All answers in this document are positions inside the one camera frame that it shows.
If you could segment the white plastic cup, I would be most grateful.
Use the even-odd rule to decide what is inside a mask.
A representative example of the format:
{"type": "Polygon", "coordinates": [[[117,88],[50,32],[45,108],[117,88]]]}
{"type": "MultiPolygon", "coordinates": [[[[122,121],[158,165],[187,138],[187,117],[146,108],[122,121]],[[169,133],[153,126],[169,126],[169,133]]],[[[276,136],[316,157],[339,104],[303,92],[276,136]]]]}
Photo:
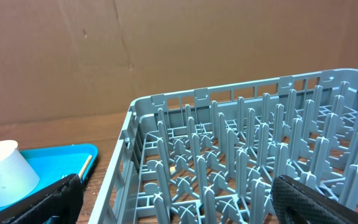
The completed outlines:
{"type": "Polygon", "coordinates": [[[15,140],[0,141],[0,207],[31,193],[40,177],[18,150],[15,140]]]}

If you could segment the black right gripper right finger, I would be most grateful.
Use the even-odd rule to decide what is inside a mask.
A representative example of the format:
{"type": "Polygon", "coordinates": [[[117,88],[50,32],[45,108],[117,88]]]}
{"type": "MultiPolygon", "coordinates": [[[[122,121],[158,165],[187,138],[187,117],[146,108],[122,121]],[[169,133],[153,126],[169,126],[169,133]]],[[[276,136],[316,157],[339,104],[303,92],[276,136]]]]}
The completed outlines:
{"type": "Polygon", "coordinates": [[[272,205],[280,224],[358,224],[358,213],[287,175],[274,178],[272,205]]]}

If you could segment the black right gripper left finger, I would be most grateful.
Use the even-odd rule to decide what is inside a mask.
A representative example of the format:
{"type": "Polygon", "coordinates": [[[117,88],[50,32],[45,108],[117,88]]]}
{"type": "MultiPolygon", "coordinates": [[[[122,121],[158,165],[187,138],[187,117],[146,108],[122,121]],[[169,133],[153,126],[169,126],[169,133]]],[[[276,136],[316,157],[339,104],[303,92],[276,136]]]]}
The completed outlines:
{"type": "Polygon", "coordinates": [[[83,206],[83,185],[70,174],[0,211],[0,223],[76,223],[83,206]]]}

